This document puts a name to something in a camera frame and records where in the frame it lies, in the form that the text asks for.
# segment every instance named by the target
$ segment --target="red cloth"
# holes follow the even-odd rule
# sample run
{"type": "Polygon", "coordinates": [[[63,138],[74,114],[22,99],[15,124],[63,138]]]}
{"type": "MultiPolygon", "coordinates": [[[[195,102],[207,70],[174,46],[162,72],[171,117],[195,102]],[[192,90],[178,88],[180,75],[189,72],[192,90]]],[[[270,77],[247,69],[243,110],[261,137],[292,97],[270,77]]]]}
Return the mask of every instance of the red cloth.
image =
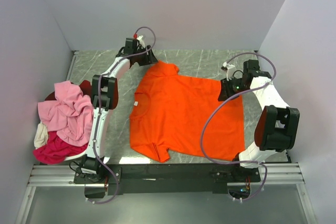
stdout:
{"type": "Polygon", "coordinates": [[[44,164],[55,165],[61,163],[66,157],[82,153],[88,146],[88,144],[81,147],[70,145],[60,139],[56,131],[50,131],[48,134],[47,144],[33,151],[36,159],[44,164]]]}
{"type": "MultiPolygon", "coordinates": [[[[88,95],[89,97],[91,97],[92,94],[92,86],[91,83],[87,80],[84,80],[80,85],[79,85],[80,89],[83,92],[83,95],[88,95]]],[[[47,98],[45,99],[45,101],[56,101],[55,98],[55,92],[51,93],[50,95],[47,96],[47,98]]]]}

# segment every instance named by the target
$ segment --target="magenta cloth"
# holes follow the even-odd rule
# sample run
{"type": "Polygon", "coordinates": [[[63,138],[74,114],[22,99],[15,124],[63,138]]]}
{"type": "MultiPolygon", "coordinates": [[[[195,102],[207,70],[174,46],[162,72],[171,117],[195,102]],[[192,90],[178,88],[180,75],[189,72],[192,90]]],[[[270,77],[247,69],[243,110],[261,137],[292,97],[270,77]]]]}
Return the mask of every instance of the magenta cloth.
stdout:
{"type": "Polygon", "coordinates": [[[88,144],[76,147],[64,142],[57,136],[56,131],[48,132],[47,144],[34,150],[34,156],[44,164],[55,165],[64,161],[66,157],[84,152],[88,144]]]}
{"type": "Polygon", "coordinates": [[[37,104],[41,122],[49,131],[73,146],[83,146],[90,140],[93,106],[88,95],[70,81],[55,83],[56,101],[37,104]]]}

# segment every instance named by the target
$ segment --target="beige cloth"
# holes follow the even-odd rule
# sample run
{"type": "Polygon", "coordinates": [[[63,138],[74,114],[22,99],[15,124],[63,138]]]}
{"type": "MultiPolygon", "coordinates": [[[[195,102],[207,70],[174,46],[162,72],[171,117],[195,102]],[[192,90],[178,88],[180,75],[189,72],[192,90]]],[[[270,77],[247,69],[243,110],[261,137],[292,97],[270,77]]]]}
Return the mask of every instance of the beige cloth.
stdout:
{"type": "Polygon", "coordinates": [[[34,138],[34,146],[35,148],[40,148],[47,144],[48,140],[48,131],[47,126],[45,126],[43,123],[39,123],[37,125],[37,131],[34,138]]]}

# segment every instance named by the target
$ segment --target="orange shirt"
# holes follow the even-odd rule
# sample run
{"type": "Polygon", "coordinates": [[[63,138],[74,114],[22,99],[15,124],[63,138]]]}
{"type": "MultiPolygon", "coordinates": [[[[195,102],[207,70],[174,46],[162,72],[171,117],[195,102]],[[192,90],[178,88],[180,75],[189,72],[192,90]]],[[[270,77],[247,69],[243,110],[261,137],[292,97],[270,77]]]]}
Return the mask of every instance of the orange shirt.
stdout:
{"type": "MultiPolygon", "coordinates": [[[[179,76],[178,67],[162,61],[145,74],[135,92],[130,115],[131,148],[159,162],[168,150],[204,156],[199,146],[202,128],[218,102],[220,81],[179,76]]],[[[244,150],[241,97],[228,102],[210,121],[204,147],[212,158],[232,160],[244,150]]]]}

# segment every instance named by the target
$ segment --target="marble tabletop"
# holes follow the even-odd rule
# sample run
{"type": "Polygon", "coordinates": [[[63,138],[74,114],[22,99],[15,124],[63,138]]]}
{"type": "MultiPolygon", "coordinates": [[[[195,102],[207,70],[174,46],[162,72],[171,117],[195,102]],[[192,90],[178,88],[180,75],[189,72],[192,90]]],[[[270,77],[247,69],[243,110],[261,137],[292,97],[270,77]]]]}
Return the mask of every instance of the marble tabletop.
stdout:
{"type": "MultiPolygon", "coordinates": [[[[92,81],[95,74],[106,71],[114,61],[117,50],[106,51],[76,51],[75,60],[70,68],[68,79],[80,84],[84,80],[92,81]]],[[[221,70],[223,62],[243,51],[232,50],[154,50],[158,60],[174,63],[180,69],[179,74],[191,77],[223,79],[221,70]]],[[[232,63],[237,69],[242,70],[243,62],[248,59],[256,59],[253,55],[237,57],[232,63]]],[[[137,64],[131,67],[126,74],[118,80],[119,103],[111,117],[106,139],[105,157],[110,157],[111,164],[147,164],[157,163],[130,147],[130,121],[129,115],[134,104],[134,92],[142,77],[150,66],[139,67],[137,64]]],[[[258,123],[261,107],[253,93],[243,95],[244,105],[244,136],[245,147],[254,140],[254,130],[258,123]]],[[[169,151],[171,159],[166,163],[208,163],[203,157],[185,155],[169,151]]],[[[267,162],[287,162],[286,152],[278,153],[266,160],[267,162]]]]}

